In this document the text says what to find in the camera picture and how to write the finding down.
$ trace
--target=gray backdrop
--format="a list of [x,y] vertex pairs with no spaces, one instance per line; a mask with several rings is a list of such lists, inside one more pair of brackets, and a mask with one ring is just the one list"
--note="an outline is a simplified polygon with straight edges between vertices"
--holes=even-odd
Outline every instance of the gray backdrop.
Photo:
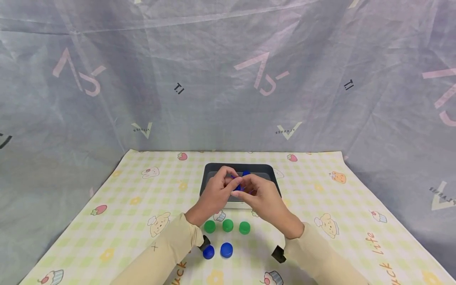
[[28,273],[128,149],[342,150],[456,277],[455,12],[0,0],[0,283]]

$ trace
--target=arm sleeve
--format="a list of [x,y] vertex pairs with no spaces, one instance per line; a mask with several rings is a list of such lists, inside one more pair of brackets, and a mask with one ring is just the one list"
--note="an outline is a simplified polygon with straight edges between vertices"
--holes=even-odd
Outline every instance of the arm sleeve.
[[285,257],[296,262],[318,285],[368,285],[367,279],[308,223],[304,223],[301,237],[285,238],[284,251]]
[[181,213],[111,285],[163,285],[169,274],[194,246],[201,246],[201,229]]

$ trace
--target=black clip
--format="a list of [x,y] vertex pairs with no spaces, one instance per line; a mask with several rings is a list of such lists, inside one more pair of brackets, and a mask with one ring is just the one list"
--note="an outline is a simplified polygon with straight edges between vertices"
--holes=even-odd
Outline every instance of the black clip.
[[286,257],[284,256],[284,250],[280,246],[276,246],[271,255],[279,263],[284,263],[286,261]]
[[208,247],[211,244],[211,241],[207,238],[207,236],[203,235],[202,238],[204,241],[201,246],[198,246],[200,251],[204,251],[206,247]]

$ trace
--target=blue bottle cap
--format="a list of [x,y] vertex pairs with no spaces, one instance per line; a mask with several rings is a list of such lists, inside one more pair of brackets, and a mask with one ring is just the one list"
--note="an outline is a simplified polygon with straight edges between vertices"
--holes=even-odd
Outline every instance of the blue bottle cap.
[[225,258],[230,258],[231,255],[233,255],[233,246],[230,243],[222,244],[222,247],[220,248],[220,255]]
[[202,255],[205,259],[211,259],[212,257],[214,257],[214,254],[215,254],[215,250],[214,250],[214,247],[211,245],[206,247],[206,249],[202,252]]

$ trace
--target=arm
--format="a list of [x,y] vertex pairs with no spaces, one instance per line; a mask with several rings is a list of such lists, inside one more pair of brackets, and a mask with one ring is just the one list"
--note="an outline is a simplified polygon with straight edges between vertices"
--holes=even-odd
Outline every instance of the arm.
[[368,281],[343,259],[308,223],[288,213],[276,227],[285,235],[285,257],[296,262],[318,285],[368,285]]
[[244,191],[231,195],[249,204],[263,220],[284,234],[285,257],[295,261],[319,285],[368,285],[314,227],[302,223],[287,209],[274,183],[254,174],[243,176],[242,180]]
[[133,262],[117,276],[111,285],[163,285],[174,267],[194,246],[204,242],[202,224],[222,209],[241,178],[236,171],[223,166],[209,179],[198,202],[185,215],[181,213]]
[[176,264],[194,246],[201,246],[202,243],[201,229],[189,223],[181,213],[111,285],[163,285]]

